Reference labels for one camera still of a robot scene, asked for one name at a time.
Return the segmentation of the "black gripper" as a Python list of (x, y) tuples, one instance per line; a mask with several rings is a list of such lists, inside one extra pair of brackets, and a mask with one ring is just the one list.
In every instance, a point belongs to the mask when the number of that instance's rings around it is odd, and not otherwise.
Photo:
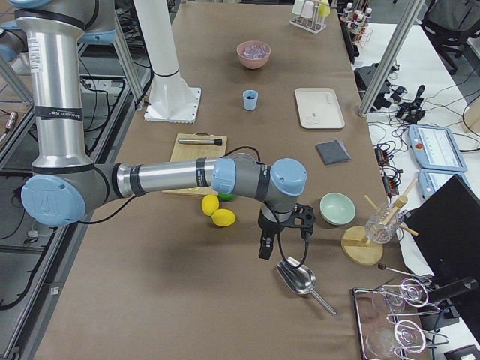
[(314, 232), (314, 210), (308, 205), (295, 204), (291, 211), (280, 213), (264, 202), (258, 217), (262, 230), (258, 257), (269, 260), (273, 251), (273, 239), (285, 228), (299, 229), (301, 238), (309, 240)]

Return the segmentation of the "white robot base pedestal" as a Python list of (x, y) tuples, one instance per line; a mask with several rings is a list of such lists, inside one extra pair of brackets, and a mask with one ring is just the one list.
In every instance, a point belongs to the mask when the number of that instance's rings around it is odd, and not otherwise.
[(167, 3), (137, 0), (134, 6), (153, 71), (145, 119), (193, 124), (201, 89), (182, 78)]

